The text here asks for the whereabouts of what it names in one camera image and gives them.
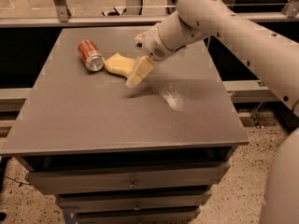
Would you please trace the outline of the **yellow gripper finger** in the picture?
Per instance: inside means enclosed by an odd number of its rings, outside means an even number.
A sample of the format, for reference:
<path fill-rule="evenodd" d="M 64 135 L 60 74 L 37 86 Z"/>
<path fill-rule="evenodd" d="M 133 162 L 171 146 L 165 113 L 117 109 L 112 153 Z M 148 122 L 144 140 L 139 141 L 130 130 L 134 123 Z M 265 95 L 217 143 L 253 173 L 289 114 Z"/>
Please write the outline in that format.
<path fill-rule="evenodd" d="M 126 86 L 128 88 L 134 88 L 153 70 L 155 67 L 155 61 L 149 56 L 138 57 L 135 60 L 132 71 L 130 72 Z"/>
<path fill-rule="evenodd" d="M 146 35 L 147 35 L 146 32 L 137 35 L 137 36 L 135 37 L 135 43 L 136 43 L 138 46 L 141 46 L 141 45 L 143 44 L 143 41 L 144 41 L 144 38 L 146 37 Z"/>

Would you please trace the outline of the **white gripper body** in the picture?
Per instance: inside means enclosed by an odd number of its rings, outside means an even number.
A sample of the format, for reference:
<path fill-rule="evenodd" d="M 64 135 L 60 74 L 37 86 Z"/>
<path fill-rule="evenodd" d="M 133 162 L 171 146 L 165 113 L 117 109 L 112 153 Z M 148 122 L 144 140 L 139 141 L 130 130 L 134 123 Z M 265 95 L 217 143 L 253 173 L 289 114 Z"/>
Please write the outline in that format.
<path fill-rule="evenodd" d="M 171 56 L 175 50 L 173 38 L 175 30 L 156 23 L 146 33 L 142 42 L 142 51 L 154 61 L 162 61 Z"/>

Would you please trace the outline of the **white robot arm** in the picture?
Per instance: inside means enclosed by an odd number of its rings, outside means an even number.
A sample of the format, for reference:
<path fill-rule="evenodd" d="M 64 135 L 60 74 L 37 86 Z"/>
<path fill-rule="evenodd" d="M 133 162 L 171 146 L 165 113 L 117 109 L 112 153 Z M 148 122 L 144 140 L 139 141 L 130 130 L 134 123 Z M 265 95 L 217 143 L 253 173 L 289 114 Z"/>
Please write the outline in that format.
<path fill-rule="evenodd" d="M 157 61 L 208 36 L 216 37 L 293 114 L 299 115 L 299 44 L 236 15 L 221 0 L 178 0 L 176 11 L 138 35 L 143 56 L 126 81 L 136 87 Z M 260 224 L 299 224 L 299 129 L 270 167 Z"/>

